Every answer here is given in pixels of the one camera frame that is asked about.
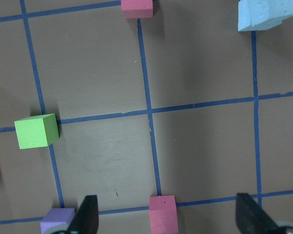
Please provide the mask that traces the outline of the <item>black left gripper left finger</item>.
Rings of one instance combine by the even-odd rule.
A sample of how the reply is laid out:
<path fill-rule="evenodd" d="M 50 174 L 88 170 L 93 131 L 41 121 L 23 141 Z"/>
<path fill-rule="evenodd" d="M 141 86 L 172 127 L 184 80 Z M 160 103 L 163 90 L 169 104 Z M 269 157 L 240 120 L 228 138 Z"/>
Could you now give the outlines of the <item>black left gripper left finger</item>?
<path fill-rule="evenodd" d="M 87 195 L 68 226 L 67 234 L 96 234 L 99 228 L 98 199 Z"/>

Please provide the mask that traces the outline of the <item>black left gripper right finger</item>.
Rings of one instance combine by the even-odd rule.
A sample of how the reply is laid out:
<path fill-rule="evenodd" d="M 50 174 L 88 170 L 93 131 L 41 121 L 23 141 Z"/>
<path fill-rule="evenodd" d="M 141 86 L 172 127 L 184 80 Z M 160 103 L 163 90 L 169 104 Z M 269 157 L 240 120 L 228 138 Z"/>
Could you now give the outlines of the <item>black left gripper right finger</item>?
<path fill-rule="evenodd" d="M 241 234 L 277 234 L 277 224 L 248 193 L 237 193 L 235 223 Z"/>

